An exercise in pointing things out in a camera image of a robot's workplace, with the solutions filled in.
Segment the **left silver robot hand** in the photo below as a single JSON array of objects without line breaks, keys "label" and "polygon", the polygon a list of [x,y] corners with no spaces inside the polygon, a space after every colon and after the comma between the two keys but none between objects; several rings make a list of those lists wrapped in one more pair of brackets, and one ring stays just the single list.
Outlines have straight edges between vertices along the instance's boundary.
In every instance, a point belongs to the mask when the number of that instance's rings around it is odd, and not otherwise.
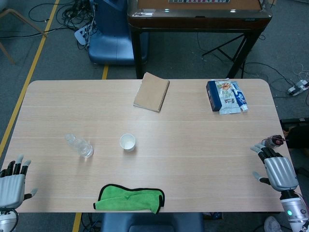
[{"label": "left silver robot hand", "polygon": [[0,208],[17,209],[23,201],[35,196],[38,189],[25,193],[25,181],[31,160],[22,163],[24,156],[21,154],[16,160],[11,161],[6,169],[0,171]]}]

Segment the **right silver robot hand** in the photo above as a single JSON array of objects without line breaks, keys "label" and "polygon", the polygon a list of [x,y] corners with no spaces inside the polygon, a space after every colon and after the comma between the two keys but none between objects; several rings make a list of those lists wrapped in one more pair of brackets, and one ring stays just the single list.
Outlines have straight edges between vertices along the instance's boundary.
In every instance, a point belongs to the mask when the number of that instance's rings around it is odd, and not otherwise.
[{"label": "right silver robot hand", "polygon": [[278,192],[297,188],[299,182],[294,167],[287,157],[263,143],[255,144],[251,147],[251,150],[258,155],[267,174],[267,177],[262,177],[259,173],[253,172],[256,180],[272,186]]}]

